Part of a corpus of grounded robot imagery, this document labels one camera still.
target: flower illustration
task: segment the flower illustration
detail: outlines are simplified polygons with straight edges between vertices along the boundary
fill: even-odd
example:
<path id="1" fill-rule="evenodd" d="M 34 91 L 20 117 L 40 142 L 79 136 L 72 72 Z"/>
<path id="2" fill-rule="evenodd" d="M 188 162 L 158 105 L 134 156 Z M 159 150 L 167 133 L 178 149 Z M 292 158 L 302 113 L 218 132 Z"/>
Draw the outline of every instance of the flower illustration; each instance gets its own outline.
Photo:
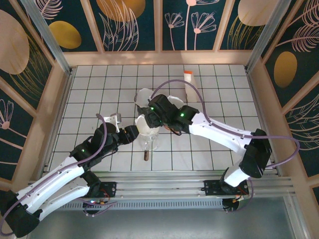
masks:
<path id="1" fill-rule="evenodd" d="M 173 43 L 173 36 L 172 36 L 172 28 L 176 28 L 176 27 L 181 27 L 185 25 L 185 22 L 182 21 L 183 18 L 181 16 L 181 13 L 173 13 L 172 15 L 170 15 L 170 13 L 166 13 L 165 14 L 165 20 L 168 24 L 169 27 L 169 31 L 170 31 L 170 40 L 171 40 L 171 45 L 173 47 L 173 50 L 175 51 L 175 47 L 174 47 L 174 43 Z"/>
<path id="2" fill-rule="evenodd" d="M 186 27 L 185 27 L 185 50 L 187 50 L 187 27 L 188 27 L 188 16 L 189 16 L 190 7 L 196 6 L 196 5 L 214 4 L 217 2 L 219 2 L 219 0 L 186 0 L 188 8 L 187 8 L 187 14 L 186 14 Z"/>
<path id="3" fill-rule="evenodd" d="M 14 109 L 14 104 L 13 102 L 11 101 L 8 101 L 7 104 L 5 104 L 4 100 L 3 99 L 0 99 L 0 129 L 4 129 L 4 130 L 7 130 L 9 129 L 10 131 L 26 138 L 25 135 L 21 134 L 21 133 L 18 133 L 17 131 L 13 130 L 12 128 L 10 128 L 10 121 L 11 121 L 11 118 L 12 118 L 12 114 L 13 114 L 13 109 Z M 23 149 L 23 147 L 17 145 L 17 144 L 14 144 L 14 143 L 11 143 L 5 139 L 2 139 L 0 138 L 0 141 L 6 143 L 6 144 L 9 144 L 13 147 L 16 147 L 18 149 Z"/>
<path id="4" fill-rule="evenodd" d="M 198 18 L 198 12 L 193 13 L 191 15 L 191 23 L 195 32 L 195 40 L 194 40 L 194 50 L 196 50 L 196 38 L 197 34 L 210 32 L 216 30 L 216 24 L 214 24 L 214 12 L 211 14 L 202 13 L 202 15 Z"/>

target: grid floor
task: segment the grid floor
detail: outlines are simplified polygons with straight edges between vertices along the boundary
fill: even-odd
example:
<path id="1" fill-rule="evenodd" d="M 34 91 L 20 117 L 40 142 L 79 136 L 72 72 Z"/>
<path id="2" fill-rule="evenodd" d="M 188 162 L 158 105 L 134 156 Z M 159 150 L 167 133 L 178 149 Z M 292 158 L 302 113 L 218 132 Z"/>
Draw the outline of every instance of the grid floor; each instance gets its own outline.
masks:
<path id="1" fill-rule="evenodd" d="M 155 89 L 169 79 L 182 79 L 192 71 L 213 119 L 236 128 L 260 128 L 253 97 L 242 65 L 110 65 L 77 68 L 57 141 L 48 164 L 52 170 L 69 152 L 100 124 L 95 117 L 115 112 L 122 115 L 122 126 L 134 124 L 138 116 L 134 96 L 139 89 Z M 183 83 L 165 85 L 159 92 L 186 101 Z M 202 111 L 201 103 L 187 103 Z M 176 136 L 161 128 L 159 148 L 144 161 L 138 139 L 119 147 L 92 171 L 224 170 L 239 160 L 236 153 L 212 140 L 189 134 Z"/>

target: white bottle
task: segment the white bottle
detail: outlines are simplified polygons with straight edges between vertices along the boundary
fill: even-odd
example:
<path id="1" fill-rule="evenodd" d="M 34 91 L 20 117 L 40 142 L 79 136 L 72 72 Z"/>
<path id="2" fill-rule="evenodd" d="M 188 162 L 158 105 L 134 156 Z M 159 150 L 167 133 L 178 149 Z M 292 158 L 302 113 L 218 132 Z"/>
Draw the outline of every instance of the white bottle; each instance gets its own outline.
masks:
<path id="1" fill-rule="evenodd" d="M 196 89 L 198 89 L 192 71 L 184 71 L 184 80 L 191 83 L 193 86 L 196 87 Z M 199 102 L 199 97 L 191 86 L 185 84 L 185 90 L 188 102 Z"/>

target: white tile floor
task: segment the white tile floor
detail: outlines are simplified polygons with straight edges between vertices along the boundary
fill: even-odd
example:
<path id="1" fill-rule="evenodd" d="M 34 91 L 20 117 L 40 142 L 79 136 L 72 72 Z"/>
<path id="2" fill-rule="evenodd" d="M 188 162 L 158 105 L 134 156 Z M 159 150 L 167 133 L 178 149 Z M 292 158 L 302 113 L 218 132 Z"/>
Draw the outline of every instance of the white tile floor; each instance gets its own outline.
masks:
<path id="1" fill-rule="evenodd" d="M 79 66 L 63 115 L 49 170 L 56 167 L 75 145 L 94 133 L 101 123 L 96 113 L 122 114 L 122 125 L 134 124 L 138 116 L 134 96 L 141 88 L 154 89 L 168 79 L 183 79 L 183 71 L 193 71 L 208 115 L 237 128 L 260 128 L 256 108 L 241 65 L 125 65 Z M 170 83 L 160 90 L 186 102 L 183 83 Z M 189 103 L 202 111 L 200 103 Z M 224 170 L 239 158 L 227 147 L 206 138 L 176 136 L 160 129 L 159 148 L 145 162 L 138 139 L 119 147 L 92 171 Z"/>

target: yellow oval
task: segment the yellow oval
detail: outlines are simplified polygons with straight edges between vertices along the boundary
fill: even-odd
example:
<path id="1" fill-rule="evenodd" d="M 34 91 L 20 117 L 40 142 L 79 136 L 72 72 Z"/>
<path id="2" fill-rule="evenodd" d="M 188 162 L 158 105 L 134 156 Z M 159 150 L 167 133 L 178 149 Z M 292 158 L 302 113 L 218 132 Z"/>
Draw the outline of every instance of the yellow oval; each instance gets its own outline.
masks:
<path id="1" fill-rule="evenodd" d="M 239 20 L 247 26 L 265 25 L 273 13 L 278 0 L 240 0 Z"/>
<path id="2" fill-rule="evenodd" d="M 28 37 L 20 23 L 3 10 L 0 10 L 0 32 L 0 69 L 20 74 L 29 62 Z"/>
<path id="3" fill-rule="evenodd" d="M 74 49 L 81 45 L 82 39 L 80 33 L 68 22 L 55 21 L 49 25 L 49 28 L 59 46 Z"/>
<path id="4" fill-rule="evenodd" d="M 96 0 L 99 8 L 108 18 L 114 21 L 131 21 L 132 17 L 125 13 L 122 2 L 127 10 L 130 8 L 133 11 L 136 18 L 145 10 L 145 0 Z"/>
<path id="5" fill-rule="evenodd" d="M 277 86 L 285 88 L 293 81 L 297 65 L 295 55 L 289 51 L 278 56 L 274 67 L 274 78 Z"/>

